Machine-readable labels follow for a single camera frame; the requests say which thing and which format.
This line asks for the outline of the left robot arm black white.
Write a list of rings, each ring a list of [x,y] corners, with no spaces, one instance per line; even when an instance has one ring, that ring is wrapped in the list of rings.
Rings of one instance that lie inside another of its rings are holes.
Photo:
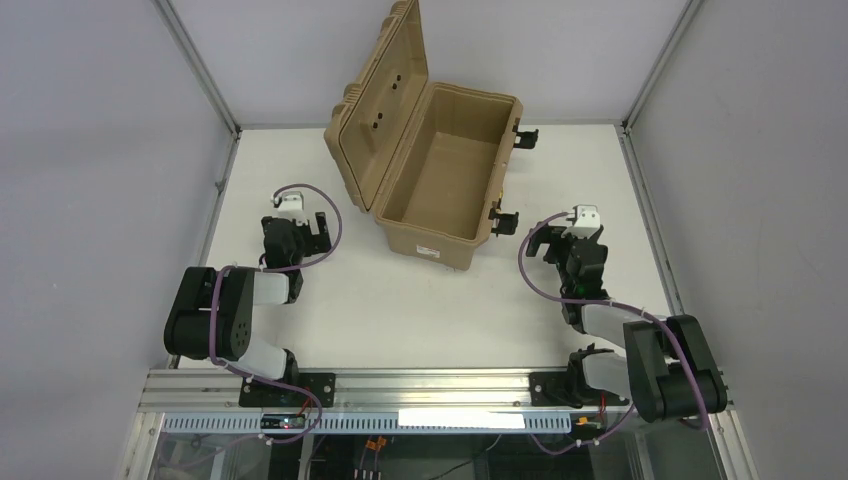
[[[258,306],[295,303],[307,257],[326,254],[331,239],[326,214],[311,222],[266,216],[261,219],[264,265],[189,267],[185,270],[163,332],[166,351],[193,360],[216,360],[249,376],[299,383],[295,354],[270,343],[253,326]]]

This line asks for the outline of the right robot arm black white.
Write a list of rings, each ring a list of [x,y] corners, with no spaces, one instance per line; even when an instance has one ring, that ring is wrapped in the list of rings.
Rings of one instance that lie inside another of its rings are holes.
[[[590,394],[611,393],[635,406],[649,422],[679,421],[705,429],[728,404],[728,388],[698,319],[659,317],[614,300],[604,287],[609,249],[600,241],[599,223],[546,222],[532,228],[521,244],[520,261],[547,248],[544,262],[555,267],[560,287],[551,300],[564,321],[580,334],[611,343],[572,354],[565,397],[585,402]]]

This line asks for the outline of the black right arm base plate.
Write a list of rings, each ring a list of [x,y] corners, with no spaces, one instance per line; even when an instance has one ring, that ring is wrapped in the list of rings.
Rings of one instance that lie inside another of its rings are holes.
[[[572,408],[628,406],[629,401],[607,391],[589,387],[567,370],[534,371],[528,375],[531,404],[534,407]]]

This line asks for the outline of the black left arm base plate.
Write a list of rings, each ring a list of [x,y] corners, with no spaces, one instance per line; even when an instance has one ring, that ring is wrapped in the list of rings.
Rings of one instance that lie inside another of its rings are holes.
[[[300,373],[296,386],[312,392],[324,408],[335,403],[337,376],[334,373]],[[246,380],[242,382],[238,405],[242,408],[294,408],[301,407],[310,398],[302,393],[271,386],[267,383]]]

